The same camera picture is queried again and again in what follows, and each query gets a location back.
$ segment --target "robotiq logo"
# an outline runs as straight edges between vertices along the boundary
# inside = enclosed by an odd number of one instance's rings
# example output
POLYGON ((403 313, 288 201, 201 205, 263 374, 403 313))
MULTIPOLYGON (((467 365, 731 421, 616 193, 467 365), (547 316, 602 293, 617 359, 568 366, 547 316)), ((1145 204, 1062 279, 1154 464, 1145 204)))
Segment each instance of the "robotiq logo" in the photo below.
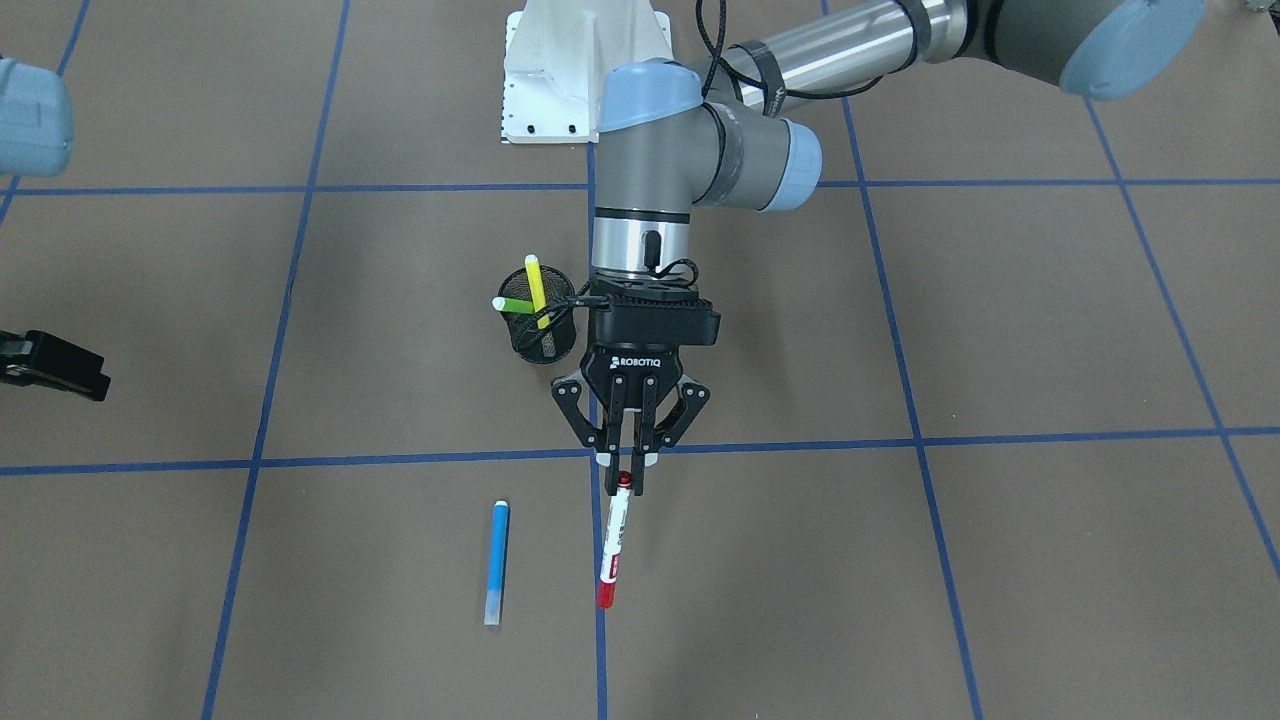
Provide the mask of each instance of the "robotiq logo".
POLYGON ((662 360, 657 357, 618 357, 614 355, 609 363, 609 369, 617 370, 618 368, 662 368, 662 360))

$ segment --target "yellow marker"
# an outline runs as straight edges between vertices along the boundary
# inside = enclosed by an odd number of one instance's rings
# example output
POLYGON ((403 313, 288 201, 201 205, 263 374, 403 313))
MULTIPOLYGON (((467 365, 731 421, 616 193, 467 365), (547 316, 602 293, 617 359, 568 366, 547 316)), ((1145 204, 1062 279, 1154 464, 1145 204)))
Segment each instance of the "yellow marker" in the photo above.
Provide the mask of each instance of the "yellow marker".
MULTIPOLYGON (((547 307, 547 291, 543 288, 543 266, 538 264, 538 255, 525 255, 525 274, 529 275, 529 296, 534 300, 534 313, 547 307)), ((539 318, 538 327, 550 327, 550 318, 539 318)))

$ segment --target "black mesh cup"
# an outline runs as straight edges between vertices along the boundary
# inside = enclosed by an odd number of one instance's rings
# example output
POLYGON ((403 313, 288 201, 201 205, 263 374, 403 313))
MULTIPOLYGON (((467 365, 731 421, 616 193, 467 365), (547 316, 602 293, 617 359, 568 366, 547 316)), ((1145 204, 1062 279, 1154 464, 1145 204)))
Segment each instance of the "black mesh cup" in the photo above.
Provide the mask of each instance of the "black mesh cup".
MULTIPOLYGON (((552 305, 562 297, 576 295, 573 284, 568 282, 564 273, 547 265, 543 265, 541 270, 547 305, 552 305)), ((529 292, 529 275, 525 273, 525 269, 521 268, 507 275, 507 279, 502 281, 502 286, 498 288, 498 295, 513 300, 532 301, 534 296, 529 292)), ((532 320, 532 315, 522 313, 502 314, 502 319, 507 322, 507 332, 511 333, 512 350, 527 363, 535 365, 547 365, 564 357, 573 350, 573 343, 577 342, 577 329, 573 327, 573 313, 571 309, 566 307, 563 311, 556 311, 547 316, 550 318, 552 325, 541 338, 538 338, 538 334, 543 331, 532 320)))

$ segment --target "light blue joint cap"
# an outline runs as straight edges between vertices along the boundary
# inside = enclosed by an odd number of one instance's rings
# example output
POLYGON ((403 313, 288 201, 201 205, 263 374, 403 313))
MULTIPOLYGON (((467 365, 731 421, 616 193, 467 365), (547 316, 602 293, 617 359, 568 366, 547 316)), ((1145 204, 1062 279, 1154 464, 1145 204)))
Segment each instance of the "light blue joint cap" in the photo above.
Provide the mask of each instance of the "light blue joint cap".
POLYGON ((72 159, 72 100, 58 73, 0 60, 0 173, 56 176, 72 159))
POLYGON ((604 78, 600 132, 652 123, 703 104, 698 73, 660 58, 614 68, 604 78))
POLYGON ((1073 95, 1119 100, 1156 78, 1196 33, 1204 0, 1125 0, 1062 68, 1073 95))
POLYGON ((787 154, 787 168, 782 172, 782 182, 773 200, 764 206, 762 213, 774 213, 778 210, 795 210, 805 204, 818 187, 818 178, 822 177, 822 143, 812 129, 794 123, 787 123, 791 131, 791 151, 787 154))

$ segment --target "blue marker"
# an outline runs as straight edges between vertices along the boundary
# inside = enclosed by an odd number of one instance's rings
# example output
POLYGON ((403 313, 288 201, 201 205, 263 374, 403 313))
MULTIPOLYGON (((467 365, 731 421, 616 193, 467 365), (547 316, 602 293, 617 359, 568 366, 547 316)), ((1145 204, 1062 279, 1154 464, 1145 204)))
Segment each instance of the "blue marker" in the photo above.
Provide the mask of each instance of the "blue marker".
POLYGON ((489 592, 484 601, 484 624, 497 625, 502 618, 502 582, 507 568, 507 516, 511 509, 506 500, 493 503, 493 539, 489 543, 489 592))

